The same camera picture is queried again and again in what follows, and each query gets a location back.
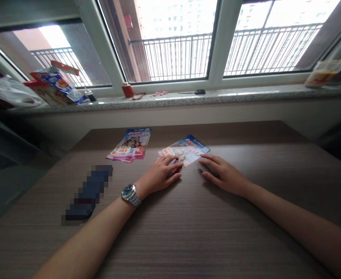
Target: silver watch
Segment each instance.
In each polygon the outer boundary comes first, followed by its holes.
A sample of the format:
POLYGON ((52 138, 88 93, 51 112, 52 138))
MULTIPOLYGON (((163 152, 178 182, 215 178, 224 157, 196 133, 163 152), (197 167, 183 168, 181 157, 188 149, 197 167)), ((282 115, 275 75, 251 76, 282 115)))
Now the silver watch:
POLYGON ((136 186, 134 184, 129 184, 123 189, 121 192, 121 197, 133 204, 135 207, 138 207, 142 201, 136 195, 136 186))

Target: hand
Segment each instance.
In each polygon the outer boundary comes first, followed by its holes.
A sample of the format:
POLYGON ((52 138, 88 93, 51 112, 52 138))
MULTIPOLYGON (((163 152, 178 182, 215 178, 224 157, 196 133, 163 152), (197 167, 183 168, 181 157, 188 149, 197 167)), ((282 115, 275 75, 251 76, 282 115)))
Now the hand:
POLYGON ((172 171, 183 166, 183 162, 168 165, 174 159, 178 159, 178 156, 159 157, 135 183, 137 197, 140 200, 144 200, 149 194, 165 189, 182 176, 180 173, 176 173, 167 178, 172 171))
POLYGON ((210 182, 216 184, 219 188, 245 197, 249 192, 253 183, 246 179, 233 165, 225 161, 219 156, 203 154, 204 159, 199 160, 203 165, 206 165, 216 171, 219 177, 215 177, 209 172, 203 172, 202 175, 210 182))

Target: metal railing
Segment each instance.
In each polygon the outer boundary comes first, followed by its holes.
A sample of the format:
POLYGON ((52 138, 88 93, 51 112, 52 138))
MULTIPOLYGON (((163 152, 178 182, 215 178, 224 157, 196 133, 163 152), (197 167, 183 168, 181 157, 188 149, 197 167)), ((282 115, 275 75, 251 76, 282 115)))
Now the metal railing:
MULTIPOLYGON (((294 70, 321 23, 236 30, 224 75, 294 70)), ((130 41, 141 81, 207 75, 212 34, 130 41)))
POLYGON ((224 75, 293 71, 322 25, 235 31, 224 75))
POLYGON ((202 78, 212 34, 130 41, 141 81, 202 78))
POLYGON ((35 56, 37 61, 44 68, 50 67, 50 61, 55 60, 59 61, 63 64, 69 65, 76 69, 80 70, 80 75, 74 76, 72 74, 64 74, 62 75, 68 82, 75 87, 84 87, 84 86, 92 86, 92 82, 90 81, 88 75, 84 71, 81 66, 78 58, 74 54, 71 48, 54 48, 54 49, 45 49, 45 50, 30 50, 31 54, 35 56))

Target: black scissors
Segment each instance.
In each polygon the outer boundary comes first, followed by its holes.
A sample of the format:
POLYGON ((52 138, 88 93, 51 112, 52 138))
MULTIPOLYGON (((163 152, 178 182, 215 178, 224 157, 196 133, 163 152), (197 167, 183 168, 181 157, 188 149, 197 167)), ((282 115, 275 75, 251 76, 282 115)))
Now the black scissors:
POLYGON ((198 90, 190 91, 190 92, 180 92, 179 94, 205 95, 205 90, 204 89, 198 89, 198 90))

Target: table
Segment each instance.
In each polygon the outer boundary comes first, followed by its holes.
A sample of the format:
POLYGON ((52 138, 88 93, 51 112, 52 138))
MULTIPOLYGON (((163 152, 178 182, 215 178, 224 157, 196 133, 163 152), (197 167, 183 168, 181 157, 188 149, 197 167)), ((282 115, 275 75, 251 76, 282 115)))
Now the table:
MULTIPOLYGON (((91 130, 0 220, 0 278, 30 277, 79 227, 61 226, 69 199, 92 165, 112 164, 113 181, 93 216, 158 157, 192 134, 253 182, 341 226, 341 162, 283 122, 152 127, 144 160, 105 156, 125 130, 91 130)), ((206 182, 194 162, 177 185, 151 195, 133 214, 98 278, 332 275, 243 198, 206 182)))

